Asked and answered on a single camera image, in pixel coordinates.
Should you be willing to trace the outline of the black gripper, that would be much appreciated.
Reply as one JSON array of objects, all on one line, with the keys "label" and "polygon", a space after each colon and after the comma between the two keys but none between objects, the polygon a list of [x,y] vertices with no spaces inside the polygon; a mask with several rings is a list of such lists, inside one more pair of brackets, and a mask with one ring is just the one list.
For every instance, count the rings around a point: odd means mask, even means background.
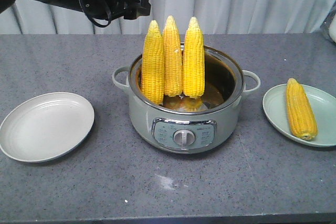
[{"label": "black gripper", "polygon": [[127,20],[134,20],[141,16],[149,16],[150,12],[149,0],[117,0],[115,15]]}]

